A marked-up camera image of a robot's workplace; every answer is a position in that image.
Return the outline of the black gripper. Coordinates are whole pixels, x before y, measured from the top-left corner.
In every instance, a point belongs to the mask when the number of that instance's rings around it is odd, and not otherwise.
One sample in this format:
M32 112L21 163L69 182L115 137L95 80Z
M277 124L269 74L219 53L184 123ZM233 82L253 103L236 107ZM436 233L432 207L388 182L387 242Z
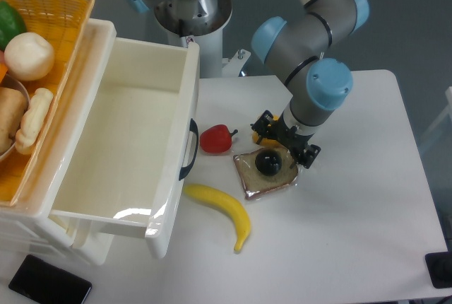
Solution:
M260 144L263 140L273 139L271 132L271 125L274 123L273 114L266 110L261 116L251 124L253 132L252 138L255 144ZM273 132L276 135L276 140L285 148L288 148L292 156L293 162L290 167L294 168L300 165L305 169L309 169L315 161L318 154L321 152L321 147L309 144L309 140L313 136L302 135L297 133L296 126L287 127L284 120L278 120L273 125Z

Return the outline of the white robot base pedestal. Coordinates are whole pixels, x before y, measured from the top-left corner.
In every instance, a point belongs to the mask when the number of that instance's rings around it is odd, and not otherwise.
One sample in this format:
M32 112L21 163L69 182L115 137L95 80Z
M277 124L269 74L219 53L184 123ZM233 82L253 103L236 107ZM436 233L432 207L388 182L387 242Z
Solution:
M198 44L201 78L245 75L249 51L238 49L230 58L223 56L223 29L232 16L231 0L168 0L154 8L154 15L169 45Z

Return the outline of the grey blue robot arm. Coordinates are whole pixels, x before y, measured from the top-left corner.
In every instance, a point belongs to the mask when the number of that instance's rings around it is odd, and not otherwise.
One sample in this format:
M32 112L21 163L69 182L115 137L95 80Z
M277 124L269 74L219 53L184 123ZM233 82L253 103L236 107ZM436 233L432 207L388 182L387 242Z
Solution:
M232 15L231 0L127 1L140 13L152 11L171 45L198 44L202 76L225 72L222 31ZM348 67L324 53L367 21L369 4L367 0L300 1L306 12L300 21L270 18L251 39L255 55L292 94L278 119L265 112L252 128L259 139L277 141L296 164L308 168L320 151L310 138L352 89Z

